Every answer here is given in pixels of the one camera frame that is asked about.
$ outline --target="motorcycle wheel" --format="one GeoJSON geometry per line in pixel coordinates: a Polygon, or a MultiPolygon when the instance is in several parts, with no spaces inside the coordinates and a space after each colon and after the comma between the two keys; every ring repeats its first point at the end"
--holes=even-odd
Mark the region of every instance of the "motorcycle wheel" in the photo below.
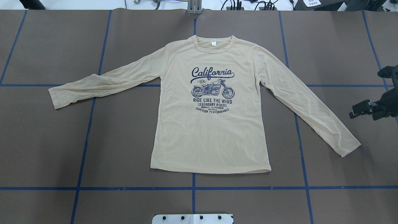
{"type": "Polygon", "coordinates": [[[235,91],[231,87],[226,87],[222,90],[222,96],[226,99],[232,99],[235,96],[235,91]]]}
{"type": "Polygon", "coordinates": [[[201,95],[200,95],[200,87],[199,86],[197,86],[197,87],[194,87],[193,89],[192,89],[192,96],[194,96],[194,97],[201,97],[201,95]]]}

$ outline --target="shirt's right sleeve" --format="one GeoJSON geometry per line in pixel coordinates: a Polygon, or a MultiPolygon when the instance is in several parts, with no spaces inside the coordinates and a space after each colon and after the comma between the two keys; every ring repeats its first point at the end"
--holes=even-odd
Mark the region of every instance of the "shirt's right sleeve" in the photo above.
{"type": "Polygon", "coordinates": [[[344,157],[360,146],[336,115],[268,50],[259,46],[254,66],[257,79],[307,122],[336,153],[344,157]]]}
{"type": "Polygon", "coordinates": [[[58,109],[91,97],[111,95],[160,77],[168,61],[165,47],[135,62],[103,75],[92,74],[73,83],[49,89],[54,108],[58,109]]]}

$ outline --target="long-sleeve shirt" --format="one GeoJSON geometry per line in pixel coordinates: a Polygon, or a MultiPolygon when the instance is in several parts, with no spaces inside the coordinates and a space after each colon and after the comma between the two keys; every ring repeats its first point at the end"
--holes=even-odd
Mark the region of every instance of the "long-sleeve shirt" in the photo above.
{"type": "Polygon", "coordinates": [[[128,65],[49,92],[58,109],[157,77],[160,101],[151,168],[195,173],[270,171],[259,83],[342,157],[360,145],[277,57],[235,36],[194,35],[174,41],[128,65]]]}

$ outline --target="white label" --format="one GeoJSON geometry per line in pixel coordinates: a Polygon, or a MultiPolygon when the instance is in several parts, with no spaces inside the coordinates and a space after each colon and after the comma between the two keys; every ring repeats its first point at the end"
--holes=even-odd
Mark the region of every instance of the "white label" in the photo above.
{"type": "Polygon", "coordinates": [[[303,1],[307,7],[313,7],[321,4],[319,0],[303,0],[303,1]]]}

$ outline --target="motorcycle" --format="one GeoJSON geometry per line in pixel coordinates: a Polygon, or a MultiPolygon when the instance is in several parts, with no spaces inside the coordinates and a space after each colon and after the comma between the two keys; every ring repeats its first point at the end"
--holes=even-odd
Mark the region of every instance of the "motorcycle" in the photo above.
{"type": "Polygon", "coordinates": [[[221,91],[221,94],[223,97],[226,99],[231,99],[232,97],[235,96],[235,91],[225,85],[225,79],[217,79],[217,81],[214,81],[210,84],[203,84],[201,86],[194,86],[191,94],[194,97],[201,97],[201,96],[218,96],[220,94],[220,89],[221,86],[223,86],[223,90],[221,91]]]}

